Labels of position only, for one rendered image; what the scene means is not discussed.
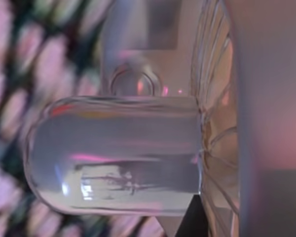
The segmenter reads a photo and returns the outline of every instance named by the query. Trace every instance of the blurred background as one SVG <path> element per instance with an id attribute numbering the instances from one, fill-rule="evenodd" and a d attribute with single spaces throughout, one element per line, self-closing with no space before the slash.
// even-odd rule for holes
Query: blurred background
<path id="1" fill-rule="evenodd" d="M 70 216 L 27 185 L 18 136 L 49 103 L 99 92 L 111 0 L 0 0 L 0 237 L 163 237 L 155 218 Z"/>

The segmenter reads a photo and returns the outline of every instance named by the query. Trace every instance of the patterned fabric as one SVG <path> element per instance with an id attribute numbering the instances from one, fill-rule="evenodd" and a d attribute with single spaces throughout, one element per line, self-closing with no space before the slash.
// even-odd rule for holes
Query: patterned fabric
<path id="1" fill-rule="evenodd" d="M 99 0 L 0 0 L 0 237 L 161 237 L 155 218 L 70 216 L 27 185 L 18 136 L 48 103 L 99 90 Z"/>

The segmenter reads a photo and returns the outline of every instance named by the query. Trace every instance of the black object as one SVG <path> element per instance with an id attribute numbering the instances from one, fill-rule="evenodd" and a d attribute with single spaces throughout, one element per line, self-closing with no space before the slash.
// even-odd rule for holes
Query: black object
<path id="1" fill-rule="evenodd" d="M 208 220 L 199 195 L 194 195 L 176 237 L 208 237 Z"/>

